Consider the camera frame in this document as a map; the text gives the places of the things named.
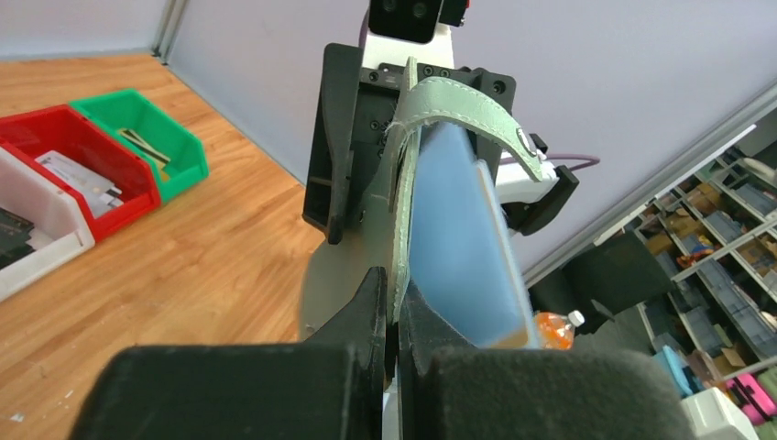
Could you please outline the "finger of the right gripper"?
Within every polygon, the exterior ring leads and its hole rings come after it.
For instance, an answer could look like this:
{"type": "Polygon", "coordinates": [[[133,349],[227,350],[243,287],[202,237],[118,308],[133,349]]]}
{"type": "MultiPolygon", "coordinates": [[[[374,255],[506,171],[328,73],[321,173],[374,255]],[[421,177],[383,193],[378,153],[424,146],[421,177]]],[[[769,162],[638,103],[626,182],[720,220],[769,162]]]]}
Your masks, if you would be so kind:
{"type": "Polygon", "coordinates": [[[361,60],[358,47],[330,43],[323,51],[302,216],[331,245],[341,242],[345,230],[361,60]]]}

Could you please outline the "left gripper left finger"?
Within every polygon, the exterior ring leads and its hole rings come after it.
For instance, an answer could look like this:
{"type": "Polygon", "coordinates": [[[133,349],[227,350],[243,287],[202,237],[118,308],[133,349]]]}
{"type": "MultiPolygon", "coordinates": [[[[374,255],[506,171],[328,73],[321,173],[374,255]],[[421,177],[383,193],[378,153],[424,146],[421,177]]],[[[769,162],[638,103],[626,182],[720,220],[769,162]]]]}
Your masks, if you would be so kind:
{"type": "Polygon", "coordinates": [[[378,439],[386,271],[307,340],[132,346],[105,366],[73,439],[378,439]]]}

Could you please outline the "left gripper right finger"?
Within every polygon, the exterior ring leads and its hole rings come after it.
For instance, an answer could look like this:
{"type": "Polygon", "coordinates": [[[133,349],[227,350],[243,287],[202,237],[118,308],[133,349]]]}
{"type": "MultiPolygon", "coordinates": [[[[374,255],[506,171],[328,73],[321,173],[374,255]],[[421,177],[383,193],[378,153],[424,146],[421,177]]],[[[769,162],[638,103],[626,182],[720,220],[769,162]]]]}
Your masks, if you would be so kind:
{"type": "Polygon", "coordinates": [[[690,439],[669,376],[632,351],[477,348],[415,286],[399,316],[403,439],[690,439]]]}

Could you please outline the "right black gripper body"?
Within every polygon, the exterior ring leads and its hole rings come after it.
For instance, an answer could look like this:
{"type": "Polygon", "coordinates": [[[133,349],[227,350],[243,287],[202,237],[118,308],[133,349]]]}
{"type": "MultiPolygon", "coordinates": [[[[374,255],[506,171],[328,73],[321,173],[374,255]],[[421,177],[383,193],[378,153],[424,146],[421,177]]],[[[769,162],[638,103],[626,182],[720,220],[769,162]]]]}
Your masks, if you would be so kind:
{"type": "MultiPolygon", "coordinates": [[[[353,149],[369,145],[378,155],[382,154],[387,142],[385,131],[396,111],[403,72],[403,66],[386,62],[376,68],[361,69],[352,127],[353,149]]],[[[512,112],[517,83],[509,75],[483,68],[455,69],[423,62],[417,64],[417,73],[419,81],[447,78],[472,87],[512,112]]]]}

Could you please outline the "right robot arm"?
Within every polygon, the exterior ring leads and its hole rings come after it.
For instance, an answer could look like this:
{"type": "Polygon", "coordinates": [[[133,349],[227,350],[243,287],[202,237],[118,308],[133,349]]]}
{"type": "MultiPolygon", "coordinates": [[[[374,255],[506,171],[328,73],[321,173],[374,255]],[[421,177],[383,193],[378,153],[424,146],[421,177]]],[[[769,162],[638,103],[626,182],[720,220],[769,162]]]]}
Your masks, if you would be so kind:
{"type": "MultiPolygon", "coordinates": [[[[307,189],[302,216],[339,244],[360,213],[363,195],[389,154],[390,129],[407,72],[400,63],[362,64],[361,48],[328,44],[323,52],[307,189]]],[[[430,93],[420,126],[450,122],[463,127],[475,156],[495,181],[510,228],[524,236],[547,226],[579,184],[566,166],[547,158],[547,146],[526,133],[510,113],[515,80],[482,68],[454,69],[420,62],[412,97],[430,93]]]]}

